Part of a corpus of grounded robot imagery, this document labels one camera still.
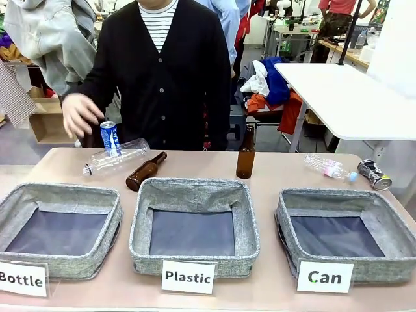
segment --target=basket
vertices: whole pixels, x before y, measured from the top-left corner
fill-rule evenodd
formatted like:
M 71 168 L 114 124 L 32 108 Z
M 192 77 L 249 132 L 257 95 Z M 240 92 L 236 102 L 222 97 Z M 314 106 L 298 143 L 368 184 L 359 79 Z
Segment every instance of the basket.
M 249 276 L 260 243 L 247 186 L 235 180 L 145 180 L 129 248 L 141 274 L 161 275 L 163 260 L 170 260 L 213 263 L 218 278 Z
M 107 188 L 26 183 L 0 203 L 0 261 L 47 263 L 49 278 L 93 278 L 116 238 L 120 195 Z
M 416 237 L 377 192 L 288 188 L 276 210 L 289 263 L 353 263 L 354 283 L 409 281 Z

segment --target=brown glass bottle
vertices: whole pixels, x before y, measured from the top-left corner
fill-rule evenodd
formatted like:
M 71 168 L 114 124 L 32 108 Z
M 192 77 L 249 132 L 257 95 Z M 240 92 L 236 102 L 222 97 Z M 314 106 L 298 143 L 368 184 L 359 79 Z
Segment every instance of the brown glass bottle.
M 163 151 L 152 160 L 144 162 L 142 166 L 127 177 L 125 180 L 127 187 L 137 192 L 144 180 L 156 176 L 159 165 L 167 158 L 167 156 L 168 154 Z
M 246 134 L 239 149 L 239 159 L 235 174 L 241 179 L 249 179 L 252 176 L 254 164 L 254 125 L 247 125 Z

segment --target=black cardigan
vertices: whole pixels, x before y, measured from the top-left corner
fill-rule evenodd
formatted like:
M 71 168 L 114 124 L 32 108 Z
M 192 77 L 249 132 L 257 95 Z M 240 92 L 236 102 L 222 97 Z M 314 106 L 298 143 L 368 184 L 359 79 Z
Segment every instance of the black cardigan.
M 145 138 L 156 150 L 202 150 L 204 104 L 212 150 L 225 150 L 231 69 L 220 21 L 194 0 L 179 0 L 168 36 L 156 50 L 137 2 L 109 17 L 82 93 L 102 110 L 118 87 L 126 141 Z

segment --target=clear plastic bottle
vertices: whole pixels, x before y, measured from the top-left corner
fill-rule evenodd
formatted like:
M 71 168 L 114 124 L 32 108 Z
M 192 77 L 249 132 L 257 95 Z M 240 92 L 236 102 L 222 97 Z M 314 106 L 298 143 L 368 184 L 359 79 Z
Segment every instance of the clear plastic bottle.
M 107 151 L 101 151 L 93 154 L 88 163 L 84 165 L 83 175 L 105 176 L 111 172 L 120 170 L 127 162 L 131 160 L 140 160 L 145 158 L 150 150 L 149 144 L 143 138 L 124 143 L 120 145 L 121 155 L 109 156 Z
M 359 34 L 358 39 L 357 39 L 356 49 L 354 51 L 355 54 L 361 53 L 361 50 L 363 49 L 366 39 L 367 39 L 367 32 L 362 31 L 361 34 Z
M 307 154 L 305 157 L 305 165 L 324 176 L 332 177 L 338 180 L 345 180 L 351 183 L 357 181 L 358 173 L 350 172 L 343 169 L 343 164 L 331 159 L 324 158 L 317 154 Z

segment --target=blue can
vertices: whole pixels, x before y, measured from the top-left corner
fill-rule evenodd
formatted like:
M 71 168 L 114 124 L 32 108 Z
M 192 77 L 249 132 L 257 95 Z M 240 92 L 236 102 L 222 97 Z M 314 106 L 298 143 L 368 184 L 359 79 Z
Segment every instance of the blue can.
M 119 156 L 122 154 L 118 142 L 117 126 L 115 122 L 106 121 L 101 125 L 101 137 L 103 138 L 105 150 L 108 156 Z

